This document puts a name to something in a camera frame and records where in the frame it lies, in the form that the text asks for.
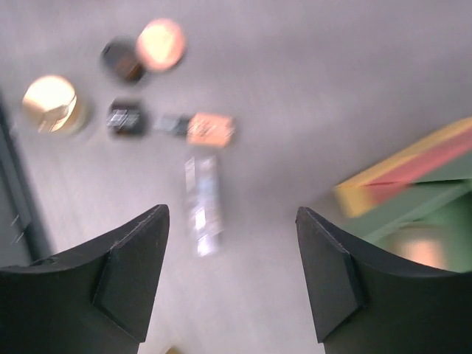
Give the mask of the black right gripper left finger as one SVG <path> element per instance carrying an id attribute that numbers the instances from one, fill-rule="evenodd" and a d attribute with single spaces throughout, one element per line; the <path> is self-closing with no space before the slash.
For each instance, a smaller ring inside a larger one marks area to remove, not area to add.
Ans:
<path id="1" fill-rule="evenodd" d="M 3 353 L 136 353 L 148 334 L 170 228 L 157 205 L 29 266 L 1 269 Z"/>

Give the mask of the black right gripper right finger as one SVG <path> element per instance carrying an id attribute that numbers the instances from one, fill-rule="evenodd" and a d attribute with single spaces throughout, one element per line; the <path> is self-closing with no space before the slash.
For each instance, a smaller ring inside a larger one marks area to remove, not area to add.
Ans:
<path id="1" fill-rule="evenodd" d="M 471 274 L 391 254 L 307 207 L 296 230 L 326 353 L 469 353 Z"/>

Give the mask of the green top drawer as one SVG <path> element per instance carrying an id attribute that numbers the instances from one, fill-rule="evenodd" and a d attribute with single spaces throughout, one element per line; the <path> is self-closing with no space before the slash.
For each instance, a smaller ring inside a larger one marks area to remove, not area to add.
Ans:
<path id="1" fill-rule="evenodd" d="M 446 271 L 471 270 L 471 182 L 415 184 L 346 224 L 399 257 Z"/>

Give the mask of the red drawer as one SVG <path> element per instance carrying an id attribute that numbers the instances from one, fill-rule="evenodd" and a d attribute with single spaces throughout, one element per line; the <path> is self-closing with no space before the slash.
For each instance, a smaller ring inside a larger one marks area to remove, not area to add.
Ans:
<path id="1" fill-rule="evenodd" d="M 442 142 L 373 179 L 367 185 L 367 192 L 374 205 L 382 204 L 416 185 L 416 180 L 422 176 L 467 153 L 471 153 L 470 131 Z"/>

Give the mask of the black square bottle cap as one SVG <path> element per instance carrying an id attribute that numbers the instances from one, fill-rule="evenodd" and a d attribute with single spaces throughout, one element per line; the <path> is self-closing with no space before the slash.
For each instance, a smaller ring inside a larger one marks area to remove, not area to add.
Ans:
<path id="1" fill-rule="evenodd" d="M 112 136 L 142 137 L 148 130 L 148 114 L 140 100 L 119 97 L 109 106 L 105 126 Z"/>

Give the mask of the peach foundation bottle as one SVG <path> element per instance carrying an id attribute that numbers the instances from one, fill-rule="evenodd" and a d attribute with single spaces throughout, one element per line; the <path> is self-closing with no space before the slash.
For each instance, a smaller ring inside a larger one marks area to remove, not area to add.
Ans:
<path id="1" fill-rule="evenodd" d="M 226 147 L 235 132 L 235 119 L 220 114 L 168 114 L 153 126 L 157 131 L 185 139 L 188 144 L 216 148 Z"/>

